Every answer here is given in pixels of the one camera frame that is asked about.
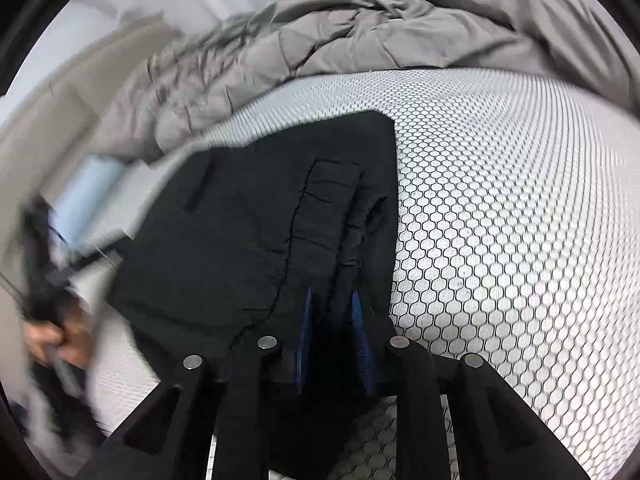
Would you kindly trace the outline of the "left hand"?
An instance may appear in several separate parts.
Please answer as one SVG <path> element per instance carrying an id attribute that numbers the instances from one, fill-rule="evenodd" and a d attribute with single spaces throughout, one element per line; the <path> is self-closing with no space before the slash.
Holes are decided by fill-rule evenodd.
<path id="1" fill-rule="evenodd" d="M 81 306 L 66 310 L 62 326 L 51 322 L 24 322 L 23 333 L 29 355 L 39 364 L 49 366 L 49 351 L 66 363 L 83 368 L 92 358 L 93 339 L 89 332 L 90 316 Z"/>

